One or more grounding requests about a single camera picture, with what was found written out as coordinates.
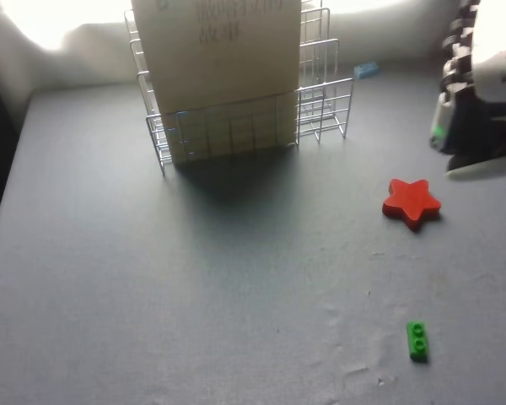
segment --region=gray table surface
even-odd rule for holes
[[[439,66],[359,82],[346,141],[166,180],[135,85],[36,96],[0,210],[0,405],[506,404],[506,176],[445,178]],[[392,178],[442,220],[385,218]]]

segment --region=red star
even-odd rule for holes
[[[394,179],[390,182],[390,197],[382,206],[387,217],[402,218],[411,230],[417,230],[424,219],[439,216],[440,201],[429,194],[429,183],[420,180],[405,183]]]

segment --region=green light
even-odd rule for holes
[[[444,139],[446,132],[444,132],[444,128],[442,128],[440,125],[437,125],[433,130],[433,135],[438,139]]]

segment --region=wire rack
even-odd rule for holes
[[[280,111],[278,106],[282,101],[287,102],[288,97],[295,100],[293,104],[296,109],[293,112],[293,115],[296,116],[296,125],[295,128],[294,125],[290,128],[290,131],[293,131],[293,142],[291,144],[299,146],[300,139],[309,135],[315,135],[316,140],[320,142],[323,133],[327,131],[338,131],[343,137],[347,136],[353,101],[354,79],[337,79],[340,44],[338,39],[330,37],[330,9],[323,7],[322,0],[302,0],[302,4],[299,88],[290,94],[275,94],[264,98],[264,100],[247,100],[233,103],[233,106],[237,106],[262,101],[265,102],[269,111],[261,111],[260,113],[256,111],[258,116],[226,116],[224,118],[228,121],[225,129],[229,135],[229,151],[227,154],[238,154],[241,150],[239,145],[233,143],[236,136],[233,131],[233,120],[250,120],[250,129],[245,135],[245,138],[249,139],[250,142],[248,150],[288,144],[280,143],[278,138],[278,134],[282,130],[288,130],[286,127],[281,128],[283,119],[280,117],[282,114],[278,113]],[[159,113],[155,100],[150,72],[144,58],[133,11],[126,11],[125,18],[130,35],[132,55],[137,65],[137,81],[148,113],[146,124],[163,174],[165,164],[170,161],[184,163],[213,157],[208,129],[209,117],[216,114],[215,111],[220,111],[224,106],[180,111],[163,117]],[[265,116],[273,115],[272,119],[265,120],[265,126],[273,127],[272,130],[275,131],[275,143],[271,145],[262,144],[261,134],[263,128],[256,125],[256,122],[263,114]],[[206,128],[204,139],[192,142],[184,137],[185,122],[191,120]]]

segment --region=blue block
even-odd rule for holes
[[[364,63],[354,68],[354,76],[356,78],[369,78],[380,72],[375,62]]]

